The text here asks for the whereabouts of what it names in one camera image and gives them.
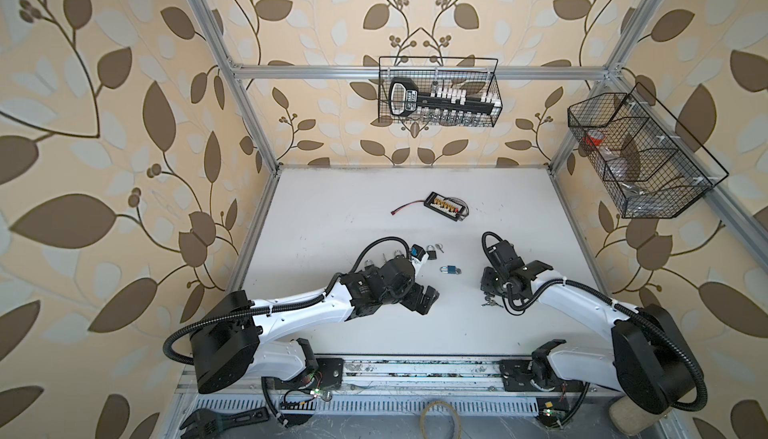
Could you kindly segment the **blue padlock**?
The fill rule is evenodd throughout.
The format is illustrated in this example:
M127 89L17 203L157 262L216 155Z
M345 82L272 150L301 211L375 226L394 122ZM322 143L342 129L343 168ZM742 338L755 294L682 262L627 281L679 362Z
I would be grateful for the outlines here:
M448 274L448 275L461 275L462 274L462 270L459 267L453 266L453 265L441 266L440 267L440 272L443 273L443 274Z

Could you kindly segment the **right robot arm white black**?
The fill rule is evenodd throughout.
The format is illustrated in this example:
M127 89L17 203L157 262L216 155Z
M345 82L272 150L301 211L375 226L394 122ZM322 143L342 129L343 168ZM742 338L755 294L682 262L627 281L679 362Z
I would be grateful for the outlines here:
M527 366L504 368L504 375L545 392L568 381L598 385L623 393L641 410L656 415L669 409L698 412L707 405L703 369L666 309L617 301L549 264L526 263L494 232L482 234L481 247L489 262L481 289L499 298L507 313L521 317L545 305L607 343L580 347L552 339L531 353Z

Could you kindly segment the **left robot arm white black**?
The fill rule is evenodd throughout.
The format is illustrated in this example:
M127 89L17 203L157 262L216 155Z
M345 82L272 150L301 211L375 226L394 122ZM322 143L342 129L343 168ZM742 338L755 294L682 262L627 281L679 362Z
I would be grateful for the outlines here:
M427 314L439 297L434 287L417 282L428 259L425 248L407 245L381 266L358 258L348 272L309 293L271 300L251 300L242 290L229 293L203 319L172 333L162 352L193 367L201 394L226 389L249 373L306 383L319 364L299 332L368 317L389 305Z

